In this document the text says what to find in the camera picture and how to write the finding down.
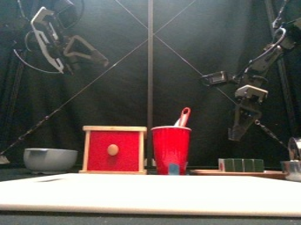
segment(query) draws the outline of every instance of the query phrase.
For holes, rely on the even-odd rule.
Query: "red box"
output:
[[[90,173],[146,174],[146,127],[85,126],[84,170]]]

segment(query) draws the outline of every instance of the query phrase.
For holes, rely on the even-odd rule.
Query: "cable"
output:
[[[14,49],[14,51],[15,51],[17,57],[19,58],[19,60],[23,62],[23,64],[25,64],[27,67],[30,67],[30,68],[33,68],[33,69],[35,69],[35,70],[38,70],[38,71],[46,73],[46,74],[62,74],[61,72],[53,72],[53,71],[47,71],[47,70],[43,70],[43,69],[37,68],[37,67],[33,66],[29,62],[25,61],[23,57],[21,56],[21,54],[18,54],[18,52],[17,52],[15,49]]]

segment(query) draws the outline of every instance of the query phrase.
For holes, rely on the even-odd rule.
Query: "black backdrop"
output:
[[[25,2],[29,18],[50,1]],[[73,0],[78,10],[82,1]],[[192,108],[191,166],[216,167],[221,157],[263,158],[268,168],[288,159],[287,149],[253,125],[240,142],[229,141],[233,102],[200,77],[227,70],[237,74],[272,41],[268,5],[278,12],[283,1],[156,0],[155,42],[149,49],[149,1],[86,0],[84,17],[73,28],[106,55],[108,68],[82,64],[74,75],[42,73],[23,66],[14,55],[13,35],[0,43],[2,149],[61,108],[100,77],[41,128],[9,152],[13,163],[23,163],[25,148],[80,150],[84,162],[84,126],[149,126],[149,56],[153,53],[153,126],[173,125],[184,107]],[[21,16],[17,1],[2,0],[0,19]],[[292,0],[286,19],[301,16],[301,3]],[[23,57],[37,68],[54,71],[41,52]],[[268,100],[262,123],[288,142],[300,135],[300,49],[286,56],[292,110],[287,111],[278,65],[268,73]],[[235,99],[236,86],[221,90]]]

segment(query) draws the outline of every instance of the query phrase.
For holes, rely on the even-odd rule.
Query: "wire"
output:
[[[23,18],[30,21],[29,17],[25,15],[25,7],[23,7],[22,0],[18,0],[18,4],[19,4],[19,9],[21,9]]]
[[[35,69],[35,70],[38,70],[38,71],[41,71],[41,72],[45,72],[45,73],[47,73],[47,74],[62,74],[61,72],[53,72],[53,71],[47,71],[47,70],[43,70],[43,69],[37,68],[37,67],[33,66],[29,62],[25,61],[23,57],[21,56],[21,54],[18,54],[18,52],[17,52],[15,49],[14,49],[14,51],[15,51],[17,57],[19,58],[19,60],[25,63],[25,65],[26,65],[27,67],[30,67],[30,68],[33,68],[33,69]]]
[[[81,15],[80,18],[77,19],[77,21],[72,24],[72,26],[69,26],[68,28],[74,27],[76,25],[78,25],[78,23],[81,22],[82,18],[84,18],[84,12],[85,12],[85,1],[82,0],[82,10],[81,10]]]

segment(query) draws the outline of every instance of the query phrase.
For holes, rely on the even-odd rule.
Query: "red cup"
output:
[[[152,129],[157,172],[161,175],[185,175],[191,132],[188,127],[164,126]]]

